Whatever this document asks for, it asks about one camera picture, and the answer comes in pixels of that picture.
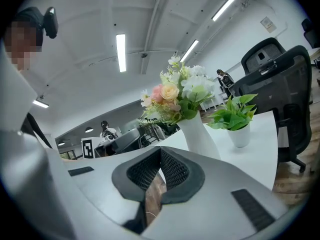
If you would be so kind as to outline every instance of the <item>white desk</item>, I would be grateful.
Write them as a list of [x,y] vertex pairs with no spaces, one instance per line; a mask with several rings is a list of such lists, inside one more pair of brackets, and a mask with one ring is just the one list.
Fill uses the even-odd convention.
[[[273,112],[255,115],[250,124],[250,143],[243,148],[237,148],[233,145],[227,130],[215,130],[207,125],[205,125],[205,128],[214,140],[221,160],[238,167],[272,190],[278,162],[278,138]],[[185,136],[181,130],[163,140],[157,146],[188,150]]]

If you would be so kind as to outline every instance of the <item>white pot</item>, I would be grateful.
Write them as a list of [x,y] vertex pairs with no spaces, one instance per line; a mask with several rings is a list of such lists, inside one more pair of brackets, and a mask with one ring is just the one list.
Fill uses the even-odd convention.
[[227,132],[237,148],[243,148],[250,142],[250,123],[240,130],[227,130]]
[[202,123],[199,111],[194,118],[177,124],[184,134],[189,151],[220,160],[217,146]]

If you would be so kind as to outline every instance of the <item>person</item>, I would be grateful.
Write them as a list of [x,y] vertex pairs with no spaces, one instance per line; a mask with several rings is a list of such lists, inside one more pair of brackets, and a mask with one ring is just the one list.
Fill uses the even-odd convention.
[[[28,7],[18,12],[7,27],[3,36],[5,56],[19,72],[28,69],[36,53],[41,51],[44,29],[50,38],[57,36],[58,23],[53,14],[55,14],[53,7],[48,8],[45,16],[37,7]],[[52,149],[30,113],[24,119],[21,131],[35,136],[45,148]]]
[[118,138],[117,130],[114,128],[110,128],[107,121],[101,122],[102,132],[100,133],[101,138],[105,138],[108,135],[111,135],[114,139]]
[[227,72],[223,72],[221,69],[218,69],[216,73],[218,74],[219,84],[223,87],[226,95],[230,97],[231,92],[229,88],[235,84],[235,81]]

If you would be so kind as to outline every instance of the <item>mesh chair back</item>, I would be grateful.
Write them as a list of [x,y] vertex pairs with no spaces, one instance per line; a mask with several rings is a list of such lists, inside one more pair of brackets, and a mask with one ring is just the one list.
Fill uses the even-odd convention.
[[285,51],[278,40],[273,37],[261,41],[250,49],[241,60],[245,75],[260,69]]
[[309,97],[311,63],[307,50],[298,45],[276,58],[267,69],[259,69],[234,84],[236,96],[258,94],[250,104],[256,104],[256,114],[273,111],[276,122],[292,119],[297,153],[310,142]]

